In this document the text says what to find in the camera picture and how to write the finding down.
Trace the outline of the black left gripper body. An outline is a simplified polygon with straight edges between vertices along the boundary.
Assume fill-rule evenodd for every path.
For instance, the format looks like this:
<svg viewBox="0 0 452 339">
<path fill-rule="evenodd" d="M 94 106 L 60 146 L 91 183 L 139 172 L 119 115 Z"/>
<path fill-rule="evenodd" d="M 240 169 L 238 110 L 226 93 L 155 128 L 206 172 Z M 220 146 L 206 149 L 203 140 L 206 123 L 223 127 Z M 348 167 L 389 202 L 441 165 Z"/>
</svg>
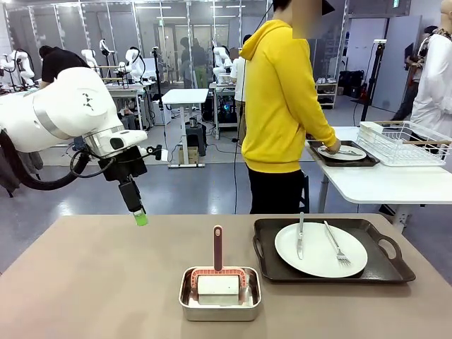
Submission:
<svg viewBox="0 0 452 339">
<path fill-rule="evenodd" d="M 113 157 L 101 159 L 98 165 L 108 182 L 127 182 L 147 172 L 144 160 L 137 145 Z"/>
</svg>

